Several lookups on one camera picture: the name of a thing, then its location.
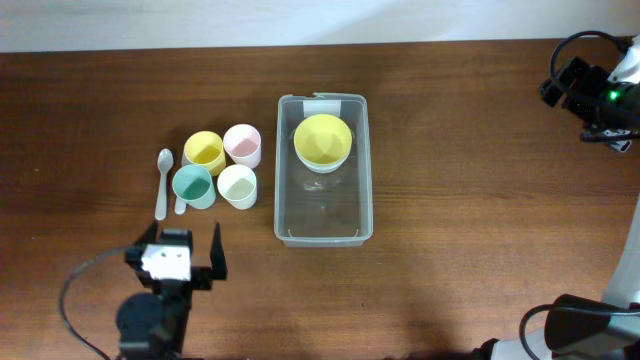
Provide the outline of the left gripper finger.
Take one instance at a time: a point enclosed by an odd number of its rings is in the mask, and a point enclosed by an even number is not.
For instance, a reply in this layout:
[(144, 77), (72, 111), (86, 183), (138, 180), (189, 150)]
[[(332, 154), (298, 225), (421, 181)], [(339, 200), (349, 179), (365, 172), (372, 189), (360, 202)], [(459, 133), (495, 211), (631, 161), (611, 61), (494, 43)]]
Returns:
[(133, 243), (134, 246), (144, 248), (149, 244), (156, 243), (156, 236), (158, 231), (158, 222), (153, 221), (144, 233)]
[(221, 238), (221, 227), (217, 223), (215, 225), (211, 249), (210, 249), (211, 273), (210, 278), (213, 281), (227, 280), (227, 264), (224, 254), (224, 248)]

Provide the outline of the green plastic cup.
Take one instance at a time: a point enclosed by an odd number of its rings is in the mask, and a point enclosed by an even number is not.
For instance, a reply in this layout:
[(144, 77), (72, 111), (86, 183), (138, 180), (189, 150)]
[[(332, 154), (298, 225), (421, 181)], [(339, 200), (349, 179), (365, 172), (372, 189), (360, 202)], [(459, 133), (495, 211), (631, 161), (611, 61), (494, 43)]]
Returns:
[(210, 208), (216, 200), (211, 174), (198, 165), (181, 167), (172, 180), (172, 190), (179, 199), (198, 210)]

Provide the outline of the cream plastic cup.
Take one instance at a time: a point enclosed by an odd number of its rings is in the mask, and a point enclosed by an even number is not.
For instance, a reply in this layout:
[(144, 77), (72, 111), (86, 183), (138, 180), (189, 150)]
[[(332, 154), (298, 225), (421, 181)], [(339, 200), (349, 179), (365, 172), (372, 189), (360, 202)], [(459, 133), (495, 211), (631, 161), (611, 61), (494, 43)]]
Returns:
[(247, 210), (257, 201), (257, 177), (245, 165), (231, 165), (225, 168), (217, 180), (221, 196), (238, 210)]

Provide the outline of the yellow plastic cup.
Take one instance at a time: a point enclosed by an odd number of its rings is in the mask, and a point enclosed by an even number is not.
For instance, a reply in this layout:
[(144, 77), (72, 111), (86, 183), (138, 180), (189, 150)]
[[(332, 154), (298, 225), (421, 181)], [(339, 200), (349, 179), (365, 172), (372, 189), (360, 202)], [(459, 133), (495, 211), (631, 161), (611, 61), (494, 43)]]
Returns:
[(191, 135), (185, 142), (184, 156), (189, 164), (205, 168), (212, 177), (218, 176), (226, 167), (223, 139), (211, 131)]

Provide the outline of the pink plastic cup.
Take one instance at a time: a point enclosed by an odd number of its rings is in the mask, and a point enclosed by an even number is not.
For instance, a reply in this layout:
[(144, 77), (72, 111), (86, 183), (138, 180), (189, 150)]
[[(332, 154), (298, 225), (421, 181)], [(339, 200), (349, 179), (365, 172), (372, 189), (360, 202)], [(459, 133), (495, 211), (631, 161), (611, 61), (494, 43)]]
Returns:
[(237, 124), (223, 136), (223, 145), (231, 159), (251, 169), (261, 161), (262, 138), (259, 131), (249, 124)]

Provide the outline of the white plastic bowl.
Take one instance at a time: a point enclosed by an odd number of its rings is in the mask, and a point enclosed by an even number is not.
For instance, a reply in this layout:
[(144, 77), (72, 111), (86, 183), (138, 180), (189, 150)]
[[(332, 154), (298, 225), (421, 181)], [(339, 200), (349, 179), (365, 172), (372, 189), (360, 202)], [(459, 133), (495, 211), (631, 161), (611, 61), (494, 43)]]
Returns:
[(341, 159), (335, 162), (332, 162), (329, 164), (318, 164), (318, 163), (313, 163), (311, 161), (306, 160), (301, 155), (298, 156), (299, 160), (304, 164), (306, 168), (308, 168), (309, 170), (315, 173), (320, 173), (320, 174), (327, 174), (327, 173), (336, 171), (347, 160), (348, 157), (349, 155), (345, 155), (344, 157), (342, 157)]

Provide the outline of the yellow plastic bowl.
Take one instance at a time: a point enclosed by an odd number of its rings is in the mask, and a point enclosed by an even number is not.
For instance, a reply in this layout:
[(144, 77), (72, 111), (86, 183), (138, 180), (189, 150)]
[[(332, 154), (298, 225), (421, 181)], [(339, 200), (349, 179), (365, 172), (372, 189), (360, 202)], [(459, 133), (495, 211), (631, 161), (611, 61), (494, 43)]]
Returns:
[(309, 116), (294, 132), (294, 149), (297, 155), (314, 165), (338, 163), (350, 153), (352, 144), (350, 128), (334, 115)]

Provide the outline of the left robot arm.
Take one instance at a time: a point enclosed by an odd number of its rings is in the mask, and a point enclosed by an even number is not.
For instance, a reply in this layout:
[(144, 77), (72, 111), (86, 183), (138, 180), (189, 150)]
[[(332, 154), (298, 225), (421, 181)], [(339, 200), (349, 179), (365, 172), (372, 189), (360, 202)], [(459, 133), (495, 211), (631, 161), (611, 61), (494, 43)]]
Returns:
[(187, 229), (159, 229), (154, 221), (125, 251), (144, 292), (127, 298), (116, 314), (123, 359), (180, 359), (192, 295), (225, 281), (228, 270), (220, 225), (214, 226), (210, 265), (192, 264), (193, 235)]

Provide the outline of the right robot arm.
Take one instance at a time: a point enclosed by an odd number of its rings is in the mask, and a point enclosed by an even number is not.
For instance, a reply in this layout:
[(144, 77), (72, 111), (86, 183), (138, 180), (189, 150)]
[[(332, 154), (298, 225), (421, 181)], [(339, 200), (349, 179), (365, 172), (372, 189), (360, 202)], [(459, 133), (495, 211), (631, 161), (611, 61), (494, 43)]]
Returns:
[[(592, 30), (620, 53), (612, 71), (579, 57), (564, 64), (562, 40), (549, 61), (549, 77), (539, 87), (550, 107), (560, 104), (583, 123), (580, 139), (626, 152), (639, 139), (639, 40)], [(634, 219), (623, 253), (602, 297), (563, 294), (528, 310), (513, 340), (490, 339), (471, 359), (636, 359), (639, 356), (639, 221)]]

